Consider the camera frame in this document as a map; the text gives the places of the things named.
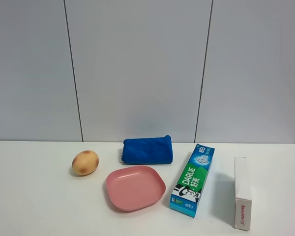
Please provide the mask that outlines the Darlie toothpaste box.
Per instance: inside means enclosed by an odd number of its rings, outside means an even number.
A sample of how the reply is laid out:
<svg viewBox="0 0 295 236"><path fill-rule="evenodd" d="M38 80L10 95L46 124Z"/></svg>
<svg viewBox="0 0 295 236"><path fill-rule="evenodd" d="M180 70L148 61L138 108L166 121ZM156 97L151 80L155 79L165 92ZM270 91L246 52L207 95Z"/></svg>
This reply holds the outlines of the Darlie toothpaste box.
<svg viewBox="0 0 295 236"><path fill-rule="evenodd" d="M215 149L196 144L170 197L170 209L194 218Z"/></svg>

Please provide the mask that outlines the blue folded towel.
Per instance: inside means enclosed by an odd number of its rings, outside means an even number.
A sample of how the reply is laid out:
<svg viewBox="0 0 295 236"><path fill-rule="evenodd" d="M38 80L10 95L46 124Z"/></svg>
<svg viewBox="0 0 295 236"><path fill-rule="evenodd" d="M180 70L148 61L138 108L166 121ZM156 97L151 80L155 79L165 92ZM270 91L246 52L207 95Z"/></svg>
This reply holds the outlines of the blue folded towel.
<svg viewBox="0 0 295 236"><path fill-rule="evenodd" d="M125 139L120 160L126 165L171 164L173 161L171 136Z"/></svg>

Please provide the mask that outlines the pink square plate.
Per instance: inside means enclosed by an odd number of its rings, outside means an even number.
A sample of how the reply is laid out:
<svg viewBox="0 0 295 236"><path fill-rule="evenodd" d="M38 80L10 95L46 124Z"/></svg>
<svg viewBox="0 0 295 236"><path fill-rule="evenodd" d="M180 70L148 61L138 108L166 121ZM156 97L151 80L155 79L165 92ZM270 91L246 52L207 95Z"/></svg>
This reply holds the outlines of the pink square plate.
<svg viewBox="0 0 295 236"><path fill-rule="evenodd" d="M161 176L149 166L113 171L106 178L106 186L112 204L127 212L157 203L166 191Z"/></svg>

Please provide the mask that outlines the brown potato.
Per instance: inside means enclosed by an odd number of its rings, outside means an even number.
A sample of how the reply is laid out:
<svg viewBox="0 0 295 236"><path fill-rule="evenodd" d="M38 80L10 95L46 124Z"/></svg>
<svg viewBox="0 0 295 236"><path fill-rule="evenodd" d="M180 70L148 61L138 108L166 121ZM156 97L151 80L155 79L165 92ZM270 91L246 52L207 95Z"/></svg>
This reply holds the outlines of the brown potato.
<svg viewBox="0 0 295 236"><path fill-rule="evenodd" d="M73 173L78 176L86 176L93 173L99 165L99 157L92 150L85 150L75 156L71 167Z"/></svg>

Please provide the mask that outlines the white Snowhite box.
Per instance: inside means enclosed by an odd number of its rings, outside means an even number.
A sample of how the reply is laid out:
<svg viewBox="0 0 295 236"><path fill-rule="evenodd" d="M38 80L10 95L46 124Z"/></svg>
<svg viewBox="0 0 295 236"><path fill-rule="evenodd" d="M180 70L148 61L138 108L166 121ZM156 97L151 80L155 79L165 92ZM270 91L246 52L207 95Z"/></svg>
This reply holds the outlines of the white Snowhite box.
<svg viewBox="0 0 295 236"><path fill-rule="evenodd" d="M252 193L247 158L235 157L235 228L251 228Z"/></svg>

